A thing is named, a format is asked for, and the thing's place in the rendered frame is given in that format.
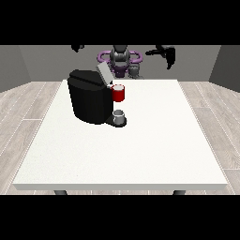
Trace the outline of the red pod holder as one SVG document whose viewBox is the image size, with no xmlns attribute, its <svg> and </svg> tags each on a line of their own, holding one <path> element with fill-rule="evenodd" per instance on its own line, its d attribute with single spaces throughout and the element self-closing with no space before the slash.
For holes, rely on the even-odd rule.
<svg viewBox="0 0 240 240">
<path fill-rule="evenodd" d="M 122 84 L 115 84 L 112 87 L 112 100 L 121 102 L 125 99 L 125 86 Z"/>
</svg>

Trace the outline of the pale grey machine lid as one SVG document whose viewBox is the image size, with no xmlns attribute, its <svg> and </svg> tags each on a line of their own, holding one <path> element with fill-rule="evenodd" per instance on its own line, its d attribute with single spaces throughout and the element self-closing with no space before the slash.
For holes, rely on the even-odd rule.
<svg viewBox="0 0 240 240">
<path fill-rule="evenodd" d="M 109 85 L 114 80 L 114 76 L 106 62 L 98 64 L 97 71 L 106 85 Z"/>
</svg>

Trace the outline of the small grey coffee pod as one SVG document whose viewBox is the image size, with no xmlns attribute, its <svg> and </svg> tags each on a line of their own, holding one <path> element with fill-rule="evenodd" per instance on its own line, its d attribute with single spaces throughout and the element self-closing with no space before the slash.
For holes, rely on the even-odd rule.
<svg viewBox="0 0 240 240">
<path fill-rule="evenodd" d="M 128 76 L 133 79 L 139 77 L 140 66 L 138 64 L 132 64 L 128 68 Z"/>
</svg>

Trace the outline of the black coffee machine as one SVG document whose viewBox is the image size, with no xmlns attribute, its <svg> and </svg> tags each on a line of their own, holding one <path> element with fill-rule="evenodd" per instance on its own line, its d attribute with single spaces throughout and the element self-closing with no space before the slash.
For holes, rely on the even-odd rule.
<svg viewBox="0 0 240 240">
<path fill-rule="evenodd" d="M 101 125 L 109 124 L 122 128 L 113 122 L 113 94 L 111 82 L 106 85 L 97 71 L 75 69 L 67 79 L 68 90 L 74 114 L 85 123 Z"/>
</svg>

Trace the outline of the small grey cup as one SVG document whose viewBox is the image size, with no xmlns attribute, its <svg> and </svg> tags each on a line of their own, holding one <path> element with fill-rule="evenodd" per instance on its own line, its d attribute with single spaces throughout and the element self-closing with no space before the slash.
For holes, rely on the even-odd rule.
<svg viewBox="0 0 240 240">
<path fill-rule="evenodd" d="M 125 114 L 124 114 L 124 112 L 122 110 L 115 110 L 112 113 L 112 117 L 113 117 L 113 122 L 116 125 L 121 125 L 125 121 Z"/>
</svg>

